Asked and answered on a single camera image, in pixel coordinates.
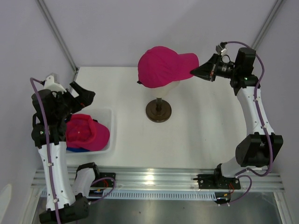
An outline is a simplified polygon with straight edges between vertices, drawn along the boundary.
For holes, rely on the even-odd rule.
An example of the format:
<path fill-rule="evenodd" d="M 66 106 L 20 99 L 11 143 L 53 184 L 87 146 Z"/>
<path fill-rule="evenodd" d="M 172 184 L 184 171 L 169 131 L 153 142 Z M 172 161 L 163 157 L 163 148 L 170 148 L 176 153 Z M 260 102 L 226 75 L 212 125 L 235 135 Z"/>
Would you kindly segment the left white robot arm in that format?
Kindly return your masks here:
<path fill-rule="evenodd" d="M 95 163 L 79 166 L 74 185 L 70 184 L 66 164 L 66 123 L 72 115 L 89 106 L 95 92 L 72 82 L 78 93 L 73 97 L 68 90 L 49 87 L 31 96 L 35 114 L 32 117 L 31 137 L 41 157 L 47 189 L 46 209 L 39 215 L 42 224 L 67 224 L 87 218 L 90 187 L 100 184 L 101 175 Z"/>

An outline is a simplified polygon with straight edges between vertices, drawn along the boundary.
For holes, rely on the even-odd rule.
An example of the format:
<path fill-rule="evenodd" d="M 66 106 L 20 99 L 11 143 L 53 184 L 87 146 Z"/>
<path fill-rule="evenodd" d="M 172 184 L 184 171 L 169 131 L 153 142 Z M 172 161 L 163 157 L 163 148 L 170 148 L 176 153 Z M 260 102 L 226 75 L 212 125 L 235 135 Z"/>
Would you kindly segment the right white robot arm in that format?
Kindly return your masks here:
<path fill-rule="evenodd" d="M 245 118 L 247 136 L 236 147 L 235 156 L 219 164 L 213 175 L 206 178 L 220 189 L 246 172 L 267 176 L 283 145 L 283 137 L 275 134 L 267 119 L 261 100 L 260 79 L 252 73 L 254 61 L 258 58 L 256 51 L 240 48 L 234 62 L 224 62 L 224 50 L 224 47 L 219 47 L 205 64 L 190 72 L 211 82 L 216 77 L 229 79 Z"/>

